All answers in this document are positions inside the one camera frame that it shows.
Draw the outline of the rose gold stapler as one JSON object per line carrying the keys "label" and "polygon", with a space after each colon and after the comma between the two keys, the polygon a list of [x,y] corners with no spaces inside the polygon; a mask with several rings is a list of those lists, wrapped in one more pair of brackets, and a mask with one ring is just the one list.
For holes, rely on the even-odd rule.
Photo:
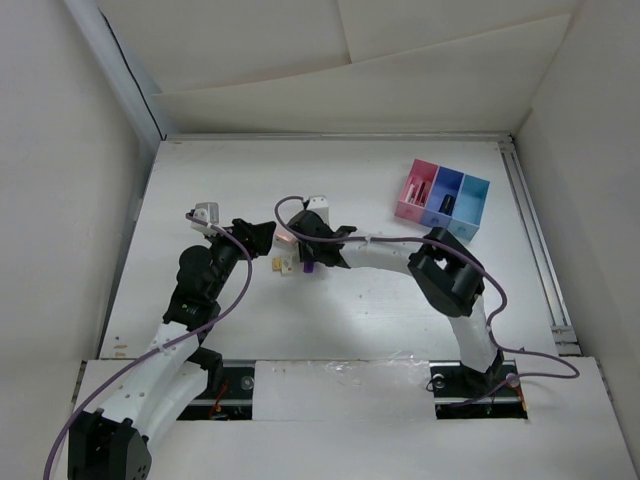
{"label": "rose gold stapler", "polygon": [[291,234],[289,231],[284,228],[277,227],[274,232],[274,245],[282,248],[291,250],[297,246],[298,240],[297,238]]}

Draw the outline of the white eraser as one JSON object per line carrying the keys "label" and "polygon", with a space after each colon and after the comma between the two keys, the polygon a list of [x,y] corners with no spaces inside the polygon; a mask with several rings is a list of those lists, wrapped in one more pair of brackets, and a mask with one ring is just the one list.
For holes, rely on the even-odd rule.
{"label": "white eraser", "polygon": [[280,257],[280,262],[282,275],[292,275],[295,272],[295,261],[291,254],[283,254]]}

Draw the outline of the purple black highlighter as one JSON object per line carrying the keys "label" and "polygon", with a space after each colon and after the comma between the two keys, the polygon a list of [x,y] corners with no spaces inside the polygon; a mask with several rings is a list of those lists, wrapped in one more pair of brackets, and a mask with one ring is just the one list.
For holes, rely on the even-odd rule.
{"label": "purple black highlighter", "polygon": [[316,262],[312,260],[305,260],[303,262],[303,272],[305,274],[312,274],[315,270]]}

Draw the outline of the pink white pen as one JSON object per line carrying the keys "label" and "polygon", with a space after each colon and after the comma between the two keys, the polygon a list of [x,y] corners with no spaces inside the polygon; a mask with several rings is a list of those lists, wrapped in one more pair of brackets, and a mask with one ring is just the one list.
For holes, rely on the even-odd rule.
{"label": "pink white pen", "polygon": [[407,191],[405,192],[405,196],[404,196],[404,202],[408,203],[408,204],[415,204],[416,203],[416,196],[417,196],[417,192],[420,188],[421,182],[417,182],[417,183],[411,183],[408,188]]}

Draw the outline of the red pen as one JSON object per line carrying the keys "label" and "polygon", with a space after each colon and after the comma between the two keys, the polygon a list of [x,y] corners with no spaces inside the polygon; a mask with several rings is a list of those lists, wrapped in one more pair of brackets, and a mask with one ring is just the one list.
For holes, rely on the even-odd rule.
{"label": "red pen", "polygon": [[417,192],[417,196],[416,196],[416,204],[419,206],[423,206],[425,203],[425,199],[426,199],[426,195],[428,193],[429,190],[429,183],[428,182],[422,182],[420,185],[420,188]]}

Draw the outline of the blue black highlighter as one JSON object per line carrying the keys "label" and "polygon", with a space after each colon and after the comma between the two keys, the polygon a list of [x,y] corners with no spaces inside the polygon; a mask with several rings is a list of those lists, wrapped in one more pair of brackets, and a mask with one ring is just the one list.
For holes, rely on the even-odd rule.
{"label": "blue black highlighter", "polygon": [[439,212],[445,215],[450,215],[453,211],[455,200],[456,198],[453,195],[451,194],[445,195],[439,207]]}

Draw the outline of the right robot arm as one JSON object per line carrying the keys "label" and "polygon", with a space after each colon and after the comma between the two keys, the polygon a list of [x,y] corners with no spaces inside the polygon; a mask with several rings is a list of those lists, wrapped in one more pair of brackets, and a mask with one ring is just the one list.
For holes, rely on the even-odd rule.
{"label": "right robot arm", "polygon": [[298,239],[304,263],[412,277],[428,304],[449,320],[460,351],[462,395],[477,397],[497,384],[504,356],[490,339],[483,277],[473,267],[477,259],[448,230],[434,228],[422,245],[375,242],[352,226],[334,231],[310,210],[297,213],[287,228]]}

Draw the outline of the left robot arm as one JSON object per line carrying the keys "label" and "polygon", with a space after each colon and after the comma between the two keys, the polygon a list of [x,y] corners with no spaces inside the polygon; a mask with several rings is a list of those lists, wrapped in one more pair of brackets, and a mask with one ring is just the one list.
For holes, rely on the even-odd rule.
{"label": "left robot arm", "polygon": [[222,388],[222,357],[202,344],[229,313],[218,297],[233,269],[270,252],[276,224],[192,222],[208,243],[181,253],[176,287],[148,350],[111,378],[116,389],[98,408],[75,414],[68,430],[70,479],[148,478],[154,451],[189,403]]}

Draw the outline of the pink container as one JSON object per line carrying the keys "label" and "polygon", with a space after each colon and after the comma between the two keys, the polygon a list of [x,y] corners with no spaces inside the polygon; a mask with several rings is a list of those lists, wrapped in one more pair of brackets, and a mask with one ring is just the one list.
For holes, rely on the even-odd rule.
{"label": "pink container", "polygon": [[415,159],[396,202],[394,216],[420,224],[439,166]]}

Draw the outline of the dark blue container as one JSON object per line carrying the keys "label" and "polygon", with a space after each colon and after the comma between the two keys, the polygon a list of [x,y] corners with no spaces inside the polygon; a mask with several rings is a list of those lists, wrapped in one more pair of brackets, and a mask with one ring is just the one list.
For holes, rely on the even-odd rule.
{"label": "dark blue container", "polygon": [[443,166],[438,168],[427,196],[420,224],[426,227],[447,228],[460,191],[464,174]]}

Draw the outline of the light blue container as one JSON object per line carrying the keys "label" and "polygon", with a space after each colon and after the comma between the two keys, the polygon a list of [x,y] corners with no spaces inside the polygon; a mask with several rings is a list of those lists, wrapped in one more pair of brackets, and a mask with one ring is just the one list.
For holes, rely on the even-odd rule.
{"label": "light blue container", "polygon": [[480,228],[490,182],[465,174],[456,196],[448,230],[456,237],[471,241]]}

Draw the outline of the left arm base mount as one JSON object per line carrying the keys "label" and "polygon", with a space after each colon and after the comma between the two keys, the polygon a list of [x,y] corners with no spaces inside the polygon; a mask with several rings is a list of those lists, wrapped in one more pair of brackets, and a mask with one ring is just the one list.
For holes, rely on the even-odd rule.
{"label": "left arm base mount", "polygon": [[200,347],[189,361],[207,373],[207,386],[178,416],[179,421],[249,421],[253,416],[256,362],[224,360]]}

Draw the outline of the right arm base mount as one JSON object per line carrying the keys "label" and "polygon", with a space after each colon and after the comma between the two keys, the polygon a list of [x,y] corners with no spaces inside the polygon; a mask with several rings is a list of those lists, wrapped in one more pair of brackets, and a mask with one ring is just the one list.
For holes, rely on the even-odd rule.
{"label": "right arm base mount", "polygon": [[520,387],[497,386],[518,373],[512,360],[493,366],[487,374],[460,361],[431,362],[425,389],[433,394],[438,420],[527,419]]}

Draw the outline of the aluminium rail right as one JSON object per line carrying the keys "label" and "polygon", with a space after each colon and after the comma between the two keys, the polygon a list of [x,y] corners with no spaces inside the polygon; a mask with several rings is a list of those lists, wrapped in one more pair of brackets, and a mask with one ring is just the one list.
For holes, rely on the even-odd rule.
{"label": "aluminium rail right", "polygon": [[518,158],[516,144],[511,135],[506,135],[500,140],[499,151],[511,185],[516,208],[524,226],[529,248],[533,255],[537,278],[541,284],[550,315],[550,329],[556,348],[561,357],[582,356],[582,349],[564,301],[558,277]]}

